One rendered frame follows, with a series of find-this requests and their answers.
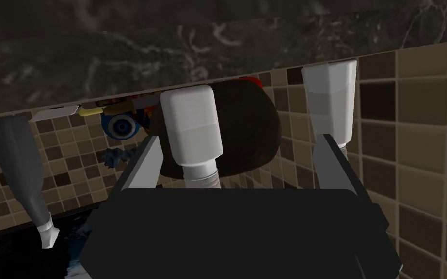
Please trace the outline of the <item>dark brown round bowl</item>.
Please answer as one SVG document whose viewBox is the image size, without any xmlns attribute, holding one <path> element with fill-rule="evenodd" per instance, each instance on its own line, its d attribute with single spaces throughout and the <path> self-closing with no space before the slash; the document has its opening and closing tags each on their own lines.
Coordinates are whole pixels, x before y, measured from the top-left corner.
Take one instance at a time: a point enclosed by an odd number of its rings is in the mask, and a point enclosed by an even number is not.
<svg viewBox="0 0 447 279">
<path fill-rule="evenodd" d="M 269 163 L 281 141 L 278 112 L 263 88 L 246 80 L 208 84 L 213 90 L 223 154 L 216 158 L 219 176 L 252 171 Z M 163 152 L 161 175 L 183 179 L 183 170 L 173 157 L 161 102 L 155 107 L 149 135 L 158 136 Z"/>
</svg>

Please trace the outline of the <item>colourful toy with blue wheel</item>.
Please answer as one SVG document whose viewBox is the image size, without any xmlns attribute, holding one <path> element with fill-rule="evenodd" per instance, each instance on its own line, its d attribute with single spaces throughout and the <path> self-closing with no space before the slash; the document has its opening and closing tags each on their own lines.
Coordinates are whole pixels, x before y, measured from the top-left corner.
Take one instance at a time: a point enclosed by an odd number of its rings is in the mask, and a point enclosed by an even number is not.
<svg viewBox="0 0 447 279">
<path fill-rule="evenodd" d="M 96 101 L 94 108 L 78 109 L 85 117 L 100 115 L 104 133 L 114 140 L 127 140 L 140 130 L 149 132 L 154 108 L 160 101 L 161 91 Z"/>
</svg>

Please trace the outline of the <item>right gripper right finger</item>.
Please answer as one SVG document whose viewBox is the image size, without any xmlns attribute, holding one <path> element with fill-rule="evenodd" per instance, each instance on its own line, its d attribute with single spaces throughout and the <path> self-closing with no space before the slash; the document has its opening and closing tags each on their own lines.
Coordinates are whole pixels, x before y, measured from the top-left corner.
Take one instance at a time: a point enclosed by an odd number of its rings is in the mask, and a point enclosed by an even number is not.
<svg viewBox="0 0 447 279">
<path fill-rule="evenodd" d="M 317 136 L 313 163 L 322 189 L 364 190 L 346 156 L 330 134 Z"/>
</svg>

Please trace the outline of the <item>white flat blade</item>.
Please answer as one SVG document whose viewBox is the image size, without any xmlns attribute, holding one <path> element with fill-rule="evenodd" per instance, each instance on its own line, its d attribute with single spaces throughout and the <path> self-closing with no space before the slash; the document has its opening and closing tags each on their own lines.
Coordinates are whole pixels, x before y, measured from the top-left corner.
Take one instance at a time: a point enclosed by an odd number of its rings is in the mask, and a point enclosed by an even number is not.
<svg viewBox="0 0 447 279">
<path fill-rule="evenodd" d="M 72 106 L 42 110 L 42 111 L 37 112 L 30 119 L 30 122 L 38 122 L 38 121 L 43 121 L 43 120 L 50 120 L 50 119 L 65 117 L 65 116 L 71 116 L 78 111 L 79 107 L 80 107 L 79 105 L 72 105 Z"/>
</svg>

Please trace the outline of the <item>white square bottle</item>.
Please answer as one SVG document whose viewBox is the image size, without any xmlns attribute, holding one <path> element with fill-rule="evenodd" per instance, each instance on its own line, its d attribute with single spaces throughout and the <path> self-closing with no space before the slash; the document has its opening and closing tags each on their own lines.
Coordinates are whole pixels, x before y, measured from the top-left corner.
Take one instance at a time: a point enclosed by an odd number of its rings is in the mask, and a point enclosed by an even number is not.
<svg viewBox="0 0 447 279">
<path fill-rule="evenodd" d="M 186 188 L 220 189 L 216 158 L 223 154 L 216 103 L 208 85 L 168 90 L 160 102 L 174 161 Z"/>
</svg>

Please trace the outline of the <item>white tall faceted bottle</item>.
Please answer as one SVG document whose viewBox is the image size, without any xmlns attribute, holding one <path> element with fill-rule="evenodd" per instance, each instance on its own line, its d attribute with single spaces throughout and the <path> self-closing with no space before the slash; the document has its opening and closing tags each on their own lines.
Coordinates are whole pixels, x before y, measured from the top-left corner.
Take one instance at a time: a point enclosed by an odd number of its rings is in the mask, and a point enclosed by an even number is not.
<svg viewBox="0 0 447 279">
<path fill-rule="evenodd" d="M 357 60 L 305 66 L 301 70 L 315 137 L 329 134 L 343 155 L 352 139 Z"/>
</svg>

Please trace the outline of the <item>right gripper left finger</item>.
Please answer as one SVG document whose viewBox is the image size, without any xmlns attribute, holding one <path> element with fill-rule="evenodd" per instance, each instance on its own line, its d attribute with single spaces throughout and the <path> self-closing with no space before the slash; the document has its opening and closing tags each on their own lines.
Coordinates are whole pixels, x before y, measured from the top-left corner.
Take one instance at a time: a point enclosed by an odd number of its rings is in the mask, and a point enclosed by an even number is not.
<svg viewBox="0 0 447 279">
<path fill-rule="evenodd" d="M 163 158 L 158 136 L 145 137 L 120 177 L 120 190 L 155 188 Z"/>
</svg>

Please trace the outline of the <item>dark blue crumpled object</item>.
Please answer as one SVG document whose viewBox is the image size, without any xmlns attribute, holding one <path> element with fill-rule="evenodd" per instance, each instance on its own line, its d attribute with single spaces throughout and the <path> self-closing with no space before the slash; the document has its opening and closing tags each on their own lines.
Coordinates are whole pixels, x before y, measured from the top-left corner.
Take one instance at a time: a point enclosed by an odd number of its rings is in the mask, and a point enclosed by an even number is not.
<svg viewBox="0 0 447 279">
<path fill-rule="evenodd" d="M 137 152 L 137 147 L 131 149 L 106 149 L 103 156 L 104 165 L 110 169 L 116 168 L 119 162 L 127 163 Z"/>
</svg>

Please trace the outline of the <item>grey bottle with white cap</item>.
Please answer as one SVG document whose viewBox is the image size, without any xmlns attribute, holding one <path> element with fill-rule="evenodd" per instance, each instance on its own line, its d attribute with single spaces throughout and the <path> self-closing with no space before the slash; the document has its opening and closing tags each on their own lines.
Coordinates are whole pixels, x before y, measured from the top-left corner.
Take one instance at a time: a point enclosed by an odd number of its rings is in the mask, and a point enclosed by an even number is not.
<svg viewBox="0 0 447 279">
<path fill-rule="evenodd" d="M 37 227 L 41 247 L 52 248 L 60 230 L 54 226 L 42 195 L 42 158 L 29 121 L 23 116 L 0 118 L 0 167 L 13 196 Z"/>
</svg>

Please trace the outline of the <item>red rounded object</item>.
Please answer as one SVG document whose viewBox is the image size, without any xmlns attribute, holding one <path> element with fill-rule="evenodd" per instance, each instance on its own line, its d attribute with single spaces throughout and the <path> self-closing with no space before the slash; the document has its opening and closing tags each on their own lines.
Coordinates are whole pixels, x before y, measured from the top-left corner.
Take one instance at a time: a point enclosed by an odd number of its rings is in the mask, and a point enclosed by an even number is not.
<svg viewBox="0 0 447 279">
<path fill-rule="evenodd" d="M 254 77 L 254 76 L 244 76 L 244 77 L 239 77 L 237 78 L 237 80 L 246 80 L 246 81 L 250 81 L 253 84 L 258 85 L 260 88 L 263 88 L 262 82 L 259 78 Z"/>
</svg>

